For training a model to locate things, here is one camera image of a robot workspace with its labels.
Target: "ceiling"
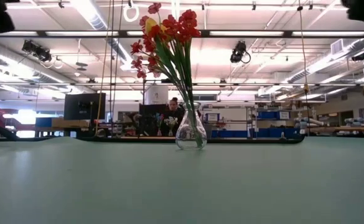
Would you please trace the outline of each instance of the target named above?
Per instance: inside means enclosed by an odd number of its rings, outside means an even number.
[[[69,1],[62,1],[65,8],[58,6],[58,1],[51,0],[21,0],[18,4],[8,4],[7,12],[12,17],[16,30],[93,30],[92,26],[85,20],[80,11],[74,8]],[[171,0],[161,2],[161,18],[165,18],[171,13]],[[302,0],[306,7],[302,11],[302,27],[305,30],[364,30],[364,22],[350,21],[347,19],[346,9],[339,1],[335,0],[313,0],[314,8],[308,10],[309,1]],[[121,12],[122,7],[114,7],[114,18],[109,10],[110,1],[99,1],[95,3],[103,15],[104,21],[113,21],[114,30],[138,30],[139,19],[128,22]],[[115,5],[127,4],[128,1],[115,1]],[[150,16],[147,6],[152,0],[133,1],[138,6],[139,18]],[[298,6],[298,0],[257,0],[256,10],[252,7],[251,1],[245,0],[180,0],[180,10],[188,8],[197,12],[198,28],[208,30],[299,30],[301,20],[299,13],[294,10]],[[127,11],[128,17],[134,17],[135,10]],[[21,57],[25,53],[21,51],[26,38],[8,37],[0,38],[1,55],[19,54]],[[105,77],[104,82],[110,82],[110,76],[117,76],[117,82],[134,83],[142,82],[136,78],[136,73],[120,69],[123,63],[120,60],[111,60],[110,47],[103,39],[81,39],[78,54],[78,39],[51,39],[33,38],[35,43],[50,49],[50,53],[58,57],[63,62],[60,69],[51,67],[56,77],[65,77],[72,82],[85,83],[89,78],[95,78],[100,82],[101,77]],[[138,38],[120,39],[119,44],[128,52],[130,45]],[[232,48],[239,40],[246,42],[252,60],[249,64],[237,66],[230,63]],[[277,75],[288,75],[304,66],[304,60],[311,64],[330,52],[330,44],[338,39],[305,39],[302,53],[301,39],[240,39],[240,38],[200,38],[194,39],[192,43],[192,71],[195,82],[219,82],[225,79],[227,82],[257,82],[276,83],[279,82]],[[21,63],[30,68],[43,69],[37,60],[28,55],[29,60]],[[87,71],[78,71],[76,62],[87,63]],[[350,62],[350,68],[360,66],[362,62]],[[341,60],[338,63],[325,69],[317,71],[319,74],[326,74],[326,77],[337,75],[346,71],[347,61]],[[129,90],[140,87],[119,86],[117,90]],[[197,87],[201,89],[218,88]],[[91,86],[89,89],[98,91],[100,86]],[[259,86],[243,86],[241,90],[258,90]]]

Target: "flower bouquet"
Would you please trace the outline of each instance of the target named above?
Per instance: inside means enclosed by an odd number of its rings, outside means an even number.
[[[177,118],[169,117],[168,119],[165,119],[164,122],[169,127],[168,136],[173,136],[174,135],[173,129],[177,124]]]
[[[205,132],[202,132],[202,124],[195,116],[195,110],[198,108],[194,106],[190,65],[192,38],[200,37],[200,32],[196,29],[197,15],[194,11],[187,10],[178,20],[169,15],[161,22],[160,8],[161,3],[154,3],[149,7],[150,14],[158,14],[159,23],[148,16],[140,20],[144,33],[142,36],[144,50],[141,40],[131,45],[131,53],[139,53],[137,60],[132,61],[132,65],[138,70],[138,78],[146,78],[147,73],[153,73],[154,77],[159,77],[163,73],[177,87],[185,103],[196,147],[201,149],[206,144],[207,137]],[[148,64],[143,64],[143,55],[147,57]]]
[[[158,127],[157,136],[162,136],[162,133],[161,133],[161,124],[162,124],[162,121],[164,120],[164,115],[163,114],[160,114],[160,113],[157,113],[154,116],[154,118],[156,119],[157,127]]]

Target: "desk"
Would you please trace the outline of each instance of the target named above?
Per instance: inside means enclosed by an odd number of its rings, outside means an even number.
[[[364,223],[364,139],[0,142],[2,223]]]

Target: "computer monitor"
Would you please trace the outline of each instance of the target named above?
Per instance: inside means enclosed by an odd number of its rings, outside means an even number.
[[[106,93],[65,95],[64,120],[97,119],[99,102],[101,102],[99,119],[105,119]]]

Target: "table surface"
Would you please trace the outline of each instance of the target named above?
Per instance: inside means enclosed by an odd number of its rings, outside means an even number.
[[[2,223],[364,223],[364,139],[0,142]]]

